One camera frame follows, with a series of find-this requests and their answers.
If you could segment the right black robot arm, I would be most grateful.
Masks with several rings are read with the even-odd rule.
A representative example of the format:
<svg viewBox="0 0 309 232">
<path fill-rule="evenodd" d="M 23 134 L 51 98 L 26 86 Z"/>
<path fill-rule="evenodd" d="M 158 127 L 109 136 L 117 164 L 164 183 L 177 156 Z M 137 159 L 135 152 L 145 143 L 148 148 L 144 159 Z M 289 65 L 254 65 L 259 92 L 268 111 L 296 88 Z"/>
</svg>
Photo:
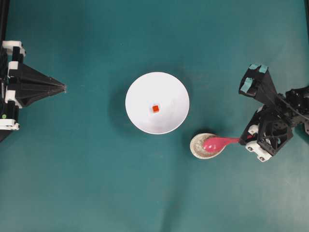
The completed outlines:
<svg viewBox="0 0 309 232">
<path fill-rule="evenodd" d="M 258 108 L 239 143 L 254 152 L 261 162 L 268 161 L 293 137 L 298 125 L 309 127 L 309 88 L 291 89 L 285 95 L 268 86 L 260 87 L 256 93 L 240 94 L 263 104 Z"/>
</svg>

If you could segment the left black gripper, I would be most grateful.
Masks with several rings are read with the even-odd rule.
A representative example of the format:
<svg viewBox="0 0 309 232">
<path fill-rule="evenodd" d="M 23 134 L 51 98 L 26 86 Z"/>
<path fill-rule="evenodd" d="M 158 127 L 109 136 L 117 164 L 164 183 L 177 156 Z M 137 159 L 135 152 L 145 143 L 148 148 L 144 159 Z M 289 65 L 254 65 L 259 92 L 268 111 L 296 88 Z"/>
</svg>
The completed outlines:
<svg viewBox="0 0 309 232">
<path fill-rule="evenodd" d="M 65 92 L 66 85 L 22 63 L 26 51 L 21 41 L 2 41 L 0 51 L 6 60 L 0 69 L 0 129 L 17 131 L 19 109 Z M 47 86 L 13 86 L 14 83 Z"/>
</svg>

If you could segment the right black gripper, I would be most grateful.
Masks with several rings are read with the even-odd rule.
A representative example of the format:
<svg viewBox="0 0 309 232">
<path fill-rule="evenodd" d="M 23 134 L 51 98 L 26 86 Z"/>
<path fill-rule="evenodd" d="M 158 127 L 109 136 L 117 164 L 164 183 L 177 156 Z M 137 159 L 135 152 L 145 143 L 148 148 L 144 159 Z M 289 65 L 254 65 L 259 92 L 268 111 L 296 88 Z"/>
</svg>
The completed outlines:
<svg viewBox="0 0 309 232">
<path fill-rule="evenodd" d="M 292 137 L 292 127 L 283 114 L 271 107 L 260 107 L 242 133 L 239 144 L 246 145 L 260 162 L 266 162 Z"/>
</svg>

